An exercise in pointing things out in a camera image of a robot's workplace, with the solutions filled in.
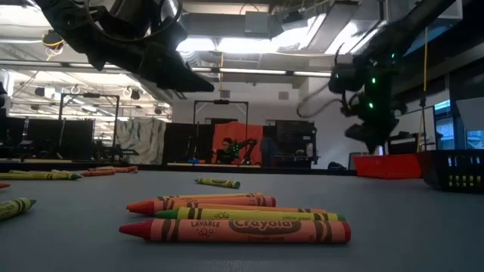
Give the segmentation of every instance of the black basket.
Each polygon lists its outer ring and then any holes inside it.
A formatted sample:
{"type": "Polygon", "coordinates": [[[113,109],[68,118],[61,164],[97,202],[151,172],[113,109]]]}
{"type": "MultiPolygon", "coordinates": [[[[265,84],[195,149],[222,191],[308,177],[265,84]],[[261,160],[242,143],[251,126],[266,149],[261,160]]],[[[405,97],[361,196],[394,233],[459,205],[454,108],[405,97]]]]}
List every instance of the black basket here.
{"type": "Polygon", "coordinates": [[[484,193],[484,150],[434,150],[417,154],[425,183],[451,192],[484,193]]]}

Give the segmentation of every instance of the gray table surface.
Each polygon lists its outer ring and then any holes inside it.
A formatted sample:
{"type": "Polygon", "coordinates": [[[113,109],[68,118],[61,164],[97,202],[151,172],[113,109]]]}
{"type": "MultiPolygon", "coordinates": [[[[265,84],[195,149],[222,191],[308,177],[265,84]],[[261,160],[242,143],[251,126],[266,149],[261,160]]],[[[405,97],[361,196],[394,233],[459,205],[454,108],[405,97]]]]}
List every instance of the gray table surface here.
{"type": "Polygon", "coordinates": [[[0,271],[483,271],[484,198],[442,193],[422,180],[316,175],[139,172],[81,181],[12,181],[0,201],[37,199],[0,221],[0,271]],[[241,181],[278,206],[346,216],[347,245],[146,243],[118,233],[143,221],[126,204],[160,195],[233,193],[198,177],[241,181]]]}

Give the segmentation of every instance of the white curtain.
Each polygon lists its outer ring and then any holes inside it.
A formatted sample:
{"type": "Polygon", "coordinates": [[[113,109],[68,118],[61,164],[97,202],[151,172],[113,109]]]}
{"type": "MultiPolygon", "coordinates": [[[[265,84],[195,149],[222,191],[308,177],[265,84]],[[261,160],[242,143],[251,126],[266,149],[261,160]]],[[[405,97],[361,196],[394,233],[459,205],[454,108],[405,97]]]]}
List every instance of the white curtain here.
{"type": "Polygon", "coordinates": [[[133,149],[139,156],[129,156],[132,164],[161,164],[166,123],[158,119],[134,118],[118,121],[116,142],[123,149],[133,149]]]}

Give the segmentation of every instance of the red bin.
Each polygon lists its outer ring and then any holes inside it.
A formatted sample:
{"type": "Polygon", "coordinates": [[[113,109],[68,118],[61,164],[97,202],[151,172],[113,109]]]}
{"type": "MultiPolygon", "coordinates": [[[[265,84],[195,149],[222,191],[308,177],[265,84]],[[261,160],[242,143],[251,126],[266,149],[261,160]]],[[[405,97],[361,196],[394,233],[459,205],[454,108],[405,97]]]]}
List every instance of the red bin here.
{"type": "Polygon", "coordinates": [[[360,177],[403,179],[421,178],[422,171],[415,154],[388,156],[355,156],[360,177]]]}

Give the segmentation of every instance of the crayon tip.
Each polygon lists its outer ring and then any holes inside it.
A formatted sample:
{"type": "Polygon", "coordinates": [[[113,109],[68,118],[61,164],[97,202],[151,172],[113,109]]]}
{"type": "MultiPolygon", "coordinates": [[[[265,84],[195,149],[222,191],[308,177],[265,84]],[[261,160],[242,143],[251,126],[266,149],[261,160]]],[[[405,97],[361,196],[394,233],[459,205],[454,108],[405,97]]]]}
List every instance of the crayon tip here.
{"type": "Polygon", "coordinates": [[[337,217],[338,217],[338,221],[346,222],[346,218],[344,215],[337,215],[337,217]]]}
{"type": "Polygon", "coordinates": [[[348,222],[341,222],[343,228],[345,229],[345,243],[351,240],[351,229],[349,228],[348,222]]]}
{"type": "Polygon", "coordinates": [[[128,205],[126,206],[130,212],[139,213],[142,215],[154,215],[154,202],[143,202],[142,204],[137,205],[128,205]]]}
{"type": "Polygon", "coordinates": [[[123,225],[119,227],[119,231],[120,233],[141,237],[143,239],[150,239],[152,222],[153,220],[149,220],[143,223],[123,225]]]}
{"type": "Polygon", "coordinates": [[[178,217],[178,210],[179,209],[173,209],[173,210],[157,212],[156,216],[158,218],[164,218],[164,219],[176,219],[178,217]]]}

